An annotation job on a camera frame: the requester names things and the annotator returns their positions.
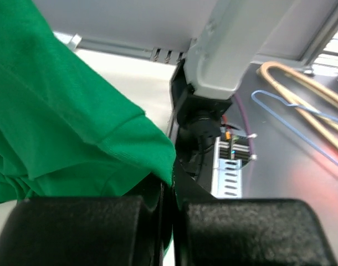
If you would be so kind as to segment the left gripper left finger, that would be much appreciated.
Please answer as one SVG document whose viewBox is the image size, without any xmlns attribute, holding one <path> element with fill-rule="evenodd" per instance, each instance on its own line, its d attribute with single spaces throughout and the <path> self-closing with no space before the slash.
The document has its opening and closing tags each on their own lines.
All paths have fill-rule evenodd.
<svg viewBox="0 0 338 266">
<path fill-rule="evenodd" d="M 38 197 L 11 211 L 0 265 L 161 265 L 169 189 L 146 177 L 120 197 Z"/>
</svg>

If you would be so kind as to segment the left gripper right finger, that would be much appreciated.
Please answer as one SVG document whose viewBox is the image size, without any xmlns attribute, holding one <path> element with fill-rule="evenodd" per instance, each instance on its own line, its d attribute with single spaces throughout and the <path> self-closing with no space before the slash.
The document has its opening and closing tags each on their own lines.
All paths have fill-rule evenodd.
<svg viewBox="0 0 338 266">
<path fill-rule="evenodd" d="M 313 209 L 298 199 L 217 199 L 173 167 L 176 265 L 336 265 Z"/>
</svg>

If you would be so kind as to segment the green t shirt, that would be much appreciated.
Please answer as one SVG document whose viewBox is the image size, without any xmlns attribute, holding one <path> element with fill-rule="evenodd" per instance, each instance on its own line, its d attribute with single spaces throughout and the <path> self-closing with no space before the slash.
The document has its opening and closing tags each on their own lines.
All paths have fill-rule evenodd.
<svg viewBox="0 0 338 266">
<path fill-rule="evenodd" d="M 60 42 L 32 1 L 0 1 L 0 203 L 172 184 L 175 149 Z"/>
</svg>

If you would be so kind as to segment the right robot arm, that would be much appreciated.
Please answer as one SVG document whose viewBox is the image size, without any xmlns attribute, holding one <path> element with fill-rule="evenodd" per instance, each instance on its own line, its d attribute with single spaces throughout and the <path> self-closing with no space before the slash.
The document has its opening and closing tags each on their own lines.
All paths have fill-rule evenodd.
<svg viewBox="0 0 338 266">
<path fill-rule="evenodd" d="M 171 79 L 173 112 L 179 127 L 198 142 L 199 181 L 208 151 L 221 135 L 230 107 L 251 61 L 292 8 L 293 1 L 218 1 Z"/>
</svg>

